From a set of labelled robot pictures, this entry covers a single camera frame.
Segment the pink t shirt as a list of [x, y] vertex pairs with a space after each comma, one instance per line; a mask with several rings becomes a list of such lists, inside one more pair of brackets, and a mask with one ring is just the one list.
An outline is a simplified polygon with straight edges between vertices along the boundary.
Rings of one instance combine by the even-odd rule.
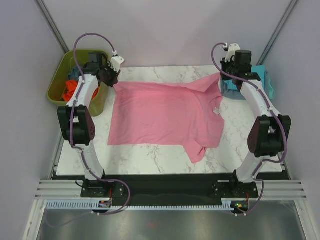
[[192, 163], [221, 142], [218, 73], [191, 83], [119, 82], [108, 144], [182, 146]]

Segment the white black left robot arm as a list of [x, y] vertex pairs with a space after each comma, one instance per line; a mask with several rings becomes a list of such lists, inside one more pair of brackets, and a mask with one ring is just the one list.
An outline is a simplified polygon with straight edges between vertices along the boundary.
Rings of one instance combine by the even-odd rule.
[[112, 87], [118, 82], [123, 59], [118, 55], [109, 59], [104, 52], [91, 51], [84, 65], [79, 64], [76, 54], [73, 60], [78, 70], [77, 85], [68, 103], [57, 109], [59, 125], [62, 137], [77, 152], [84, 169], [81, 197], [105, 198], [113, 182], [104, 179], [106, 174], [96, 153], [96, 126], [89, 106], [102, 84]]

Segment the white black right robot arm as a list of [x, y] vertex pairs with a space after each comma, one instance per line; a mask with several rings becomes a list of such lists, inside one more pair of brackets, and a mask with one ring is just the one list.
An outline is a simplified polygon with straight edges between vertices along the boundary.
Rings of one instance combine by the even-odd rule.
[[249, 153], [232, 174], [229, 184], [230, 193], [240, 197], [247, 190], [254, 189], [256, 177], [267, 162], [282, 162], [274, 157], [287, 152], [292, 120], [274, 107], [264, 90], [259, 74], [252, 72], [251, 51], [241, 50], [237, 44], [224, 47], [224, 51], [226, 56], [220, 62], [221, 80], [232, 80], [255, 117], [247, 138]]

